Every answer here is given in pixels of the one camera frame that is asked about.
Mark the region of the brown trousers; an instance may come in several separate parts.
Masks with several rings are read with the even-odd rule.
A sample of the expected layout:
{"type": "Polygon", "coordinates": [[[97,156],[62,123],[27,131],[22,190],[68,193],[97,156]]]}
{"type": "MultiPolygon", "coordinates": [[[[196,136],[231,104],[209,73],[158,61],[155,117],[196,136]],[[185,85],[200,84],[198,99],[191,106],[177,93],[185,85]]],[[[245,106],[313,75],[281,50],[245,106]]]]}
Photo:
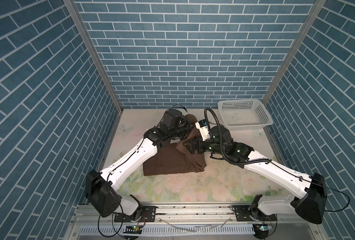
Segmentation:
{"type": "Polygon", "coordinates": [[[203,154],[191,154],[183,143],[201,137],[195,127],[197,119],[193,115],[183,115],[178,127],[182,127],[186,122],[194,124],[191,133],[185,140],[169,139],[166,137],[168,127],[160,123],[147,130],[144,138],[151,141],[156,147],[157,153],[143,163],[143,174],[145,176],[200,173],[207,166],[203,154]]]}

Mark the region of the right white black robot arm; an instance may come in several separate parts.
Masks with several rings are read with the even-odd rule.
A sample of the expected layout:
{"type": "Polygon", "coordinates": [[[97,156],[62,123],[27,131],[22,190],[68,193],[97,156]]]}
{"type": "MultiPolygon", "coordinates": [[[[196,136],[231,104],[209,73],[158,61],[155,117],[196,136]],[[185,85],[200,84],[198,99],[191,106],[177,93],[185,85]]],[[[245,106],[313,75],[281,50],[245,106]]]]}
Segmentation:
{"type": "Polygon", "coordinates": [[[250,216],[262,221],[271,215],[298,215],[302,219],[321,224],[327,201],[325,179],[322,175],[303,174],[265,157],[252,147],[238,142],[197,138],[183,144],[191,154],[222,155],[222,160],[242,169],[255,172],[288,191],[274,197],[256,195],[249,206],[250,216]]]}

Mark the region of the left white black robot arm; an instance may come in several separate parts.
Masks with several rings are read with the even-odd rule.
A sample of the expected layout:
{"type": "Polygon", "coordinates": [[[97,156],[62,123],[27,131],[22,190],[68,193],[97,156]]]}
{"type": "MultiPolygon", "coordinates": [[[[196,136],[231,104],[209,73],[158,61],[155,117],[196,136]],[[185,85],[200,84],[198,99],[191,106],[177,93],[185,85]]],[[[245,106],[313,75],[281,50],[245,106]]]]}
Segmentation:
{"type": "Polygon", "coordinates": [[[135,216],[140,211],[140,203],[134,198],[120,196],[116,191],[125,180],[146,160],[155,156],[172,139],[185,139],[194,124],[186,121],[181,127],[160,124],[147,130],[143,138],[114,164],[100,171],[91,170],[85,176],[85,197],[103,218],[116,211],[127,216],[135,216]]]}

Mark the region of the white plastic perforated basket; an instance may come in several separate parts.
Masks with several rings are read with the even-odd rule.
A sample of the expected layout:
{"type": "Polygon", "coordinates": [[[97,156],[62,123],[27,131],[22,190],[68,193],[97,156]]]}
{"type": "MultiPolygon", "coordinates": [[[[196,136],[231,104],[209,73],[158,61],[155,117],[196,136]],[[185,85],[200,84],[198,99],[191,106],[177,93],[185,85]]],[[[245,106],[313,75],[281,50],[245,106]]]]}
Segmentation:
{"type": "Polygon", "coordinates": [[[224,126],[230,130],[257,130],[274,122],[260,100],[226,100],[218,102],[224,126]]]}

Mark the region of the left green circuit board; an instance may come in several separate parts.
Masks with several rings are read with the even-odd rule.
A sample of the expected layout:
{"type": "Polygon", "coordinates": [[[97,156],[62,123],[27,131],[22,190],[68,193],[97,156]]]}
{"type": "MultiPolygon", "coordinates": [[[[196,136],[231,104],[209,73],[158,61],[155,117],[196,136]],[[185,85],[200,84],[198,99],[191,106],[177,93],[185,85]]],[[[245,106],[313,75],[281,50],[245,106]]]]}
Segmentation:
{"type": "Polygon", "coordinates": [[[136,234],[140,235],[142,233],[143,226],[126,226],[123,234],[124,235],[129,235],[129,234],[136,234]]]}

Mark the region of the green circuit board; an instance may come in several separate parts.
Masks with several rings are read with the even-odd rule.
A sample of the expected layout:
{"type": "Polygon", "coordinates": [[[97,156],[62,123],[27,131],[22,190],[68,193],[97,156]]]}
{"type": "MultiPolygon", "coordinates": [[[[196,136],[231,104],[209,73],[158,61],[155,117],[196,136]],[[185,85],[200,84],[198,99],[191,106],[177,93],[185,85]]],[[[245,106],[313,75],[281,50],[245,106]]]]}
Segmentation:
{"type": "Polygon", "coordinates": [[[136,234],[140,235],[142,233],[143,226],[126,226],[123,234],[124,235],[129,235],[129,234],[136,234]]]}
{"type": "Polygon", "coordinates": [[[254,232],[255,234],[260,234],[260,233],[269,233],[269,231],[272,229],[271,225],[267,225],[267,224],[257,224],[257,225],[253,225],[254,228],[254,232]]]}

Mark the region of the right green circuit board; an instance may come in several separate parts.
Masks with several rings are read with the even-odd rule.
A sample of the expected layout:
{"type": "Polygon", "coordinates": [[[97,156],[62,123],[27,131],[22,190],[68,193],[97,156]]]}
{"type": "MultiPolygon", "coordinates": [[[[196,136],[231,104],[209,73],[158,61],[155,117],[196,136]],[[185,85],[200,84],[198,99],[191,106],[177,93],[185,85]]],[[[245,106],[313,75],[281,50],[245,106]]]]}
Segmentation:
{"type": "Polygon", "coordinates": [[[269,233],[269,231],[272,229],[271,225],[267,225],[267,224],[257,224],[257,225],[253,225],[254,228],[254,232],[255,234],[260,234],[260,233],[269,233]]]}

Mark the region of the aluminium front mounting rail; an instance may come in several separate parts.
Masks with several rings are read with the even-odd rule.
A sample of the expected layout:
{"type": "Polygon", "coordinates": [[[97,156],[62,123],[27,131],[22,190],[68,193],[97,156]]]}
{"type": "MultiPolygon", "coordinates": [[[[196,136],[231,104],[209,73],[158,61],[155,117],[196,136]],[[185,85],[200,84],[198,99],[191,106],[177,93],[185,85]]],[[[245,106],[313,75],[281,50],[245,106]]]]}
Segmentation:
{"type": "MultiPolygon", "coordinates": [[[[248,221],[238,222],[235,213],[231,210],[232,205],[248,205],[243,203],[207,203],[207,204],[155,204],[148,203],[144,206],[156,206],[156,214],[154,222],[147,222],[151,224],[162,223],[158,219],[166,220],[171,224],[217,224],[223,223],[228,218],[231,218],[227,224],[233,223],[249,223],[257,224],[259,222],[248,221]]],[[[79,205],[71,221],[74,225],[82,224],[96,224],[100,215],[92,205],[79,205]]],[[[296,215],[276,214],[277,223],[283,224],[308,224],[307,221],[296,215]]]]}

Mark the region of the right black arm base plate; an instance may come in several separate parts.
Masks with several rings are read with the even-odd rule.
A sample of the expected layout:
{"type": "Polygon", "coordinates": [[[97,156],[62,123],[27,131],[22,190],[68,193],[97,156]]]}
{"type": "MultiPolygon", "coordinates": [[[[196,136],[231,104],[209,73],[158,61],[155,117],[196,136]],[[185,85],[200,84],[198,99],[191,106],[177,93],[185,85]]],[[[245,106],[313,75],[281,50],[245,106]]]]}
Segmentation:
{"type": "Polygon", "coordinates": [[[236,219],[238,222],[265,222],[265,221],[276,221],[276,215],[265,215],[258,208],[250,208],[246,205],[232,205],[231,210],[235,213],[236,219]]]}

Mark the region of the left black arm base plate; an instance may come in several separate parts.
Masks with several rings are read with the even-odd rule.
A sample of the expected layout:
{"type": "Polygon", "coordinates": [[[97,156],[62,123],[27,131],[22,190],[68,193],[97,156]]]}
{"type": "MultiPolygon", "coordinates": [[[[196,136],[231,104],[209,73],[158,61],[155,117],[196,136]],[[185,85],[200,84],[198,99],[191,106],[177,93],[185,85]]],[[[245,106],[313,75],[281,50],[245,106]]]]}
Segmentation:
{"type": "Polygon", "coordinates": [[[115,223],[135,223],[135,222],[154,222],[156,214],[156,206],[143,206],[140,205],[132,215],[126,215],[123,213],[115,213],[115,223]]]}

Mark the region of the left aluminium corner post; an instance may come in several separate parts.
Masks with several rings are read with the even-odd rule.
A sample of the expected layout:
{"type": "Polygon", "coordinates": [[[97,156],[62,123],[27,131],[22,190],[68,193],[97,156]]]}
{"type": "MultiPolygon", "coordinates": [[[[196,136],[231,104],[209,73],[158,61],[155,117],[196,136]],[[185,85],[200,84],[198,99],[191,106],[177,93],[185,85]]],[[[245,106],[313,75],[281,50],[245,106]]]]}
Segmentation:
{"type": "Polygon", "coordinates": [[[86,26],[83,23],[83,20],[81,18],[81,15],[77,9],[75,2],[71,1],[71,0],[64,0],[63,2],[65,4],[65,7],[66,7],[68,13],[70,14],[71,19],[73,20],[73,22],[79,32],[79,35],[80,35],[84,45],[86,46],[86,49],[88,50],[88,52],[90,54],[90,57],[95,65],[115,107],[117,108],[118,113],[121,115],[123,112],[123,108],[120,105],[120,102],[113,90],[113,87],[112,87],[111,82],[108,78],[108,75],[107,75],[107,73],[103,67],[103,64],[99,58],[99,55],[94,47],[94,44],[93,44],[91,37],[86,29],[86,26]]]}

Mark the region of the aluminium corner post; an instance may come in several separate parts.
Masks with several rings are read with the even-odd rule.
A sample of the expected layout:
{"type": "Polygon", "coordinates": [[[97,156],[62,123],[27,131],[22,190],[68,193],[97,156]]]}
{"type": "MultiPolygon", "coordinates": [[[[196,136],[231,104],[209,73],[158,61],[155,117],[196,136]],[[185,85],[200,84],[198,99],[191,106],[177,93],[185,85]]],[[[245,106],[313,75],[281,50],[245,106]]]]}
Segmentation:
{"type": "Polygon", "coordinates": [[[304,23],[300,27],[299,32],[298,32],[297,36],[295,37],[295,39],[290,47],[289,52],[284,57],[284,60],[281,64],[281,66],[278,68],[278,71],[277,71],[275,77],[273,78],[270,86],[267,89],[266,94],[264,95],[264,97],[262,99],[262,103],[265,106],[267,105],[267,103],[269,102],[269,99],[271,98],[275,89],[279,85],[282,77],[284,76],[284,73],[286,72],[290,63],[294,59],[301,44],[303,43],[305,37],[307,36],[307,33],[311,29],[313,23],[315,22],[317,16],[321,12],[321,10],[322,10],[323,6],[326,4],[326,2],[327,2],[326,0],[316,0],[314,2],[314,4],[312,5],[312,7],[310,8],[310,12],[308,13],[304,23]]]}
{"type": "Polygon", "coordinates": [[[83,23],[83,20],[81,18],[81,15],[77,9],[75,2],[71,1],[71,0],[64,0],[63,2],[65,4],[65,7],[66,7],[68,13],[70,14],[71,19],[73,20],[73,22],[79,32],[79,35],[80,35],[84,45],[86,46],[86,49],[88,50],[88,52],[90,54],[90,57],[95,65],[115,107],[117,108],[118,113],[121,115],[123,112],[123,108],[120,105],[120,102],[113,90],[113,87],[112,87],[111,82],[108,78],[108,75],[107,75],[107,73],[103,67],[103,64],[99,58],[99,55],[94,47],[94,44],[93,44],[91,37],[86,29],[86,26],[83,23]]]}

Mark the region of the right aluminium corner post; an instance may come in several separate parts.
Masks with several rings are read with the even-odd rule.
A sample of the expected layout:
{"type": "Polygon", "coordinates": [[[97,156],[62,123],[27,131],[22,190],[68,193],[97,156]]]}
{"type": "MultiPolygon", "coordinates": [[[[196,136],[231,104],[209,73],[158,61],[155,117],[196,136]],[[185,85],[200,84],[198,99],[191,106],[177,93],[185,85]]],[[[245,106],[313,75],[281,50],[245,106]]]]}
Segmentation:
{"type": "Polygon", "coordinates": [[[301,44],[303,43],[305,37],[307,36],[307,33],[311,29],[313,23],[315,22],[317,16],[321,12],[321,10],[322,10],[323,6],[326,4],[326,2],[327,2],[326,0],[316,0],[314,2],[314,4],[312,5],[312,7],[310,8],[310,12],[308,13],[304,23],[300,27],[299,32],[298,32],[297,36],[295,37],[295,39],[290,47],[289,52],[284,57],[284,60],[281,64],[281,66],[278,68],[278,71],[277,71],[275,77],[273,78],[270,86],[267,89],[266,94],[264,95],[264,97],[262,99],[262,103],[265,106],[267,105],[267,103],[269,102],[269,99],[271,98],[275,89],[279,85],[282,77],[284,76],[284,73],[286,72],[290,63],[294,59],[301,44]]]}

